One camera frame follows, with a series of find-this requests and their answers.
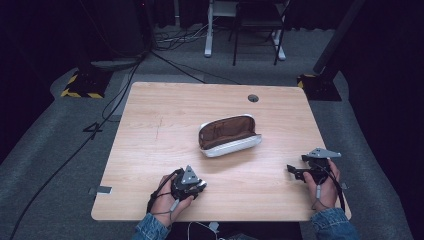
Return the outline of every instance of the desk leg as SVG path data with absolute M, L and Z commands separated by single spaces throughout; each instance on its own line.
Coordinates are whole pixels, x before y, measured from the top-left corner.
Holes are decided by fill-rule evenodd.
M 274 41 L 274 44 L 275 44 L 275 51 L 277 51 L 277 49 L 278 49 L 278 43 L 280 41 L 280 34 L 281 34 L 281 30 L 277 30 L 276 32 L 274 32 L 272 34 L 272 40 Z M 282 61 L 286 60 L 286 54 L 284 53 L 283 45 L 281 45 L 280 52 L 278 53 L 278 59 L 280 59 Z
M 206 35 L 206 46 L 205 46 L 205 57 L 212 56 L 212 39 L 213 39 L 213 1 L 209 0 L 209 10 L 208 10 L 208 33 Z

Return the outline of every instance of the chair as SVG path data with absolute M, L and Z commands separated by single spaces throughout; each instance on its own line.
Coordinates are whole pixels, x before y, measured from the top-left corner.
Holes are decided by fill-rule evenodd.
M 231 36 L 233 32 L 235 32 L 236 39 L 234 43 L 233 66 L 236 65 L 239 32 L 242 29 L 249 29 L 255 32 L 269 31 L 270 33 L 266 41 L 271 39 L 272 32 L 280 31 L 278 45 L 275 45 L 273 42 L 273 45 L 277 47 L 274 65 L 277 64 L 278 53 L 281 49 L 284 33 L 284 15 L 289 5 L 290 1 L 288 1 L 288 4 L 280 14 L 275 2 L 272 0 L 239 0 L 236 7 L 236 17 L 233 29 L 228 39 L 228 41 L 231 41 Z

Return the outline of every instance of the person's right hand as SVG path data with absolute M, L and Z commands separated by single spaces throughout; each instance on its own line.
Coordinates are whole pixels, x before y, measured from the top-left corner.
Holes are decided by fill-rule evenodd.
M 331 171 L 333 172 L 334 176 L 336 177 L 336 180 L 339 181 L 340 179 L 340 171 L 337 169 L 336 165 L 331 161 L 328 160 L 328 163 L 330 164 Z M 317 185 L 312 178 L 311 174 L 308 172 L 303 173 L 303 177 L 305 178 L 306 184 L 308 184 L 309 188 L 309 196 L 311 198 L 312 204 L 314 205 L 315 209 L 317 211 L 322 211 L 327 208 L 334 208 L 337 201 L 337 188 L 334 185 L 333 180 L 328 177 L 327 180 L 323 184 L 321 184 L 321 198 L 317 199 Z

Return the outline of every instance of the hand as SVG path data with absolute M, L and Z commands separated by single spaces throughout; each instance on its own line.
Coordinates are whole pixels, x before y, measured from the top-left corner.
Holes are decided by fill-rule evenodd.
M 162 180 L 160 181 L 159 185 L 165 181 L 165 179 L 168 176 L 163 176 Z M 183 201 L 181 201 L 178 206 L 175 208 L 173 212 L 170 212 L 170 209 L 172 205 L 175 202 L 174 197 L 171 195 L 171 182 L 174 180 L 176 176 L 174 175 L 160 190 L 158 193 L 158 198 L 156 198 L 155 202 L 153 203 L 151 213 L 153 216 L 161 222 L 165 227 L 169 227 L 178 217 L 178 215 L 186 209 L 188 206 L 190 206 L 191 202 L 193 201 L 194 197 L 190 196 Z
M 340 171 L 337 169 L 336 165 L 331 161 L 328 160 L 328 164 L 330 165 L 331 171 L 333 172 L 334 176 L 336 177 L 336 180 L 339 181 L 340 179 Z M 316 198 L 317 194 L 317 185 L 312 178 L 311 174 L 308 172 L 303 173 L 303 177 L 305 178 L 306 184 L 308 184 L 309 187 L 309 196 L 311 198 L 311 201 L 313 203 L 313 206 L 315 209 L 319 212 L 322 210 L 325 210 L 327 208 L 334 208 L 337 201 L 337 188 L 334 185 L 333 180 L 328 177 L 327 180 L 323 184 L 321 184 L 321 197 L 320 199 Z

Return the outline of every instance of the denim sleeve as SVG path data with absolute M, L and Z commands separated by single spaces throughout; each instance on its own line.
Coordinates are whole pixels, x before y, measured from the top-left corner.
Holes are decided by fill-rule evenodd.
M 151 213 L 147 213 L 135 227 L 132 240 L 163 240 L 169 232 Z
M 317 239 L 359 239 L 355 227 L 341 208 L 329 208 L 311 217 Z

